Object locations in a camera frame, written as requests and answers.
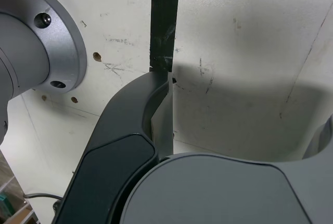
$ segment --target dark gray cover panel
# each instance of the dark gray cover panel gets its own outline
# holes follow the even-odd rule
[[[169,159],[144,176],[120,223],[310,222],[278,169],[192,154]]]

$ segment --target bolt hole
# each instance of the bolt hole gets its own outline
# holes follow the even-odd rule
[[[37,16],[35,16],[35,19],[33,20],[33,23],[37,28],[45,29],[51,24],[51,17],[47,13],[39,13]]]
[[[51,85],[53,87],[56,87],[56,88],[59,88],[59,89],[66,88],[66,85],[64,83],[62,83],[62,82],[59,82],[59,81],[52,81]]]
[[[74,97],[74,96],[71,98],[71,100],[72,100],[72,102],[74,102],[74,103],[78,103],[78,102],[79,102],[78,99],[76,99],[76,97]]]
[[[93,58],[94,58],[95,61],[99,61],[99,62],[102,61],[102,57],[97,52],[93,53]]]

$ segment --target scratch mark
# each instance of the scratch mark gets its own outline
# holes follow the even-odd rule
[[[84,21],[81,21],[80,24],[82,24],[83,27],[87,27]]]
[[[201,61],[201,58],[199,60],[199,66],[200,66],[200,75],[202,76],[202,61]]]
[[[210,90],[210,88],[212,87],[213,80],[214,80],[214,77],[212,77],[209,81],[209,84],[208,84],[208,87],[207,87],[207,90],[206,90],[206,95],[207,95],[208,91]]]
[[[47,166],[48,166],[48,168],[49,168],[50,165],[49,165],[48,159],[47,159],[47,157],[46,157],[46,155],[45,155],[46,153],[45,153],[45,151],[44,151],[44,149],[43,149],[43,144],[42,144],[41,139],[40,139],[40,137],[39,137],[39,135],[38,135],[38,132],[37,132],[36,127],[35,127],[35,124],[33,123],[33,120],[32,120],[32,118],[31,118],[30,112],[29,112],[29,110],[28,110],[27,104],[25,103],[25,100],[24,100],[23,95],[21,95],[21,97],[22,97],[23,103],[24,103],[24,105],[25,105],[25,108],[26,108],[26,110],[27,110],[27,113],[28,113],[28,116],[29,116],[29,119],[30,119],[31,125],[32,125],[32,127],[33,127],[33,130],[35,131],[35,135],[36,135],[37,140],[38,140],[38,142],[39,142],[39,147],[42,149],[42,155],[44,156],[44,160],[46,161],[46,164],[47,164]]]
[[[178,84],[175,84],[175,86],[182,89],[182,90],[185,90],[183,87],[179,86]]]
[[[129,42],[127,39],[116,39],[116,38],[109,38],[109,39],[105,38],[105,39],[109,42],[123,43],[125,45],[134,46],[134,43]]]
[[[309,55],[310,55],[310,53],[311,53],[311,51],[312,51],[313,45],[314,45],[315,41],[316,41],[317,38],[318,38],[319,32],[320,32],[320,30],[322,29],[322,26],[323,26],[324,22],[326,21],[326,18],[327,18],[327,16],[328,16],[328,13],[329,13],[330,10],[332,9],[332,5],[333,5],[333,2],[331,3],[331,6],[329,7],[328,12],[326,13],[326,16],[325,16],[325,18],[324,18],[324,20],[323,20],[323,22],[322,22],[322,24],[321,24],[321,26],[320,26],[318,32],[317,32],[317,35],[316,35],[316,37],[314,38],[314,40],[313,40],[313,42],[312,42],[312,44],[311,44],[310,50],[309,50],[309,52],[308,52],[308,55],[306,56],[306,59],[304,60],[304,62],[303,62],[303,64],[302,64],[302,67],[300,68],[300,71],[298,72],[298,74],[297,74],[297,76],[296,76],[296,78],[295,78],[295,81],[294,81],[294,83],[293,83],[293,85],[292,85],[292,87],[291,87],[291,90],[290,90],[290,92],[289,92],[289,94],[288,94],[288,97],[287,97],[287,99],[286,99],[286,104],[289,102],[290,96],[291,96],[291,94],[292,94],[292,92],[293,92],[293,89],[294,89],[295,84],[296,84],[296,82],[297,82],[297,80],[298,80],[298,77],[299,77],[299,75],[300,75],[300,73],[301,73],[301,71],[302,71],[302,69],[303,69],[303,67],[304,67],[304,64],[306,63],[306,60],[308,59],[308,57],[309,57]]]
[[[106,13],[99,14],[99,16],[100,16],[101,18],[103,18],[103,17],[105,17],[105,16],[108,16],[109,14],[110,14],[109,12],[106,12]]]
[[[163,42],[166,42],[175,30],[176,30],[176,25],[171,25],[166,31],[166,34],[163,38]]]
[[[85,116],[79,115],[79,114],[77,114],[77,113],[74,113],[74,112],[71,112],[71,113],[74,114],[74,115],[76,115],[76,116],[80,116],[80,117],[82,117],[82,118],[86,118]]]

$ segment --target green object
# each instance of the green object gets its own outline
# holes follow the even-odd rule
[[[11,203],[4,194],[0,194],[0,211],[6,218],[11,217],[15,213]]]

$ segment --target white panel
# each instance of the white panel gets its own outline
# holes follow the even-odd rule
[[[298,159],[319,103],[286,101],[332,0],[179,0],[174,122],[183,142],[247,159]]]

